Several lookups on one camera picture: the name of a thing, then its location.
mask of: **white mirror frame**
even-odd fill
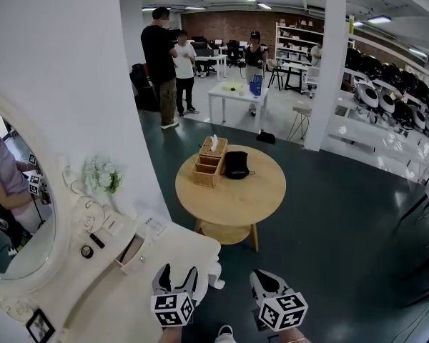
[[[69,197],[62,172],[66,164],[61,164],[47,146],[44,131],[34,124],[23,108],[12,104],[0,95],[0,116],[9,122],[22,136],[32,153],[38,159],[49,188],[54,205],[56,235],[52,250],[45,263],[35,272],[21,279],[0,279],[0,295],[19,296],[34,291],[47,283],[60,268],[69,248],[73,203]]]

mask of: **oval mirror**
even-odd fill
[[[55,234],[51,188],[38,159],[0,116],[0,279],[21,279],[40,269]]]

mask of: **wicker basket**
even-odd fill
[[[194,183],[200,186],[215,187],[225,168],[227,139],[218,139],[216,151],[211,151],[211,147],[211,137],[207,137],[192,168]]]

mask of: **small black photo frame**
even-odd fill
[[[26,328],[36,343],[48,342],[56,331],[41,309],[35,311]]]

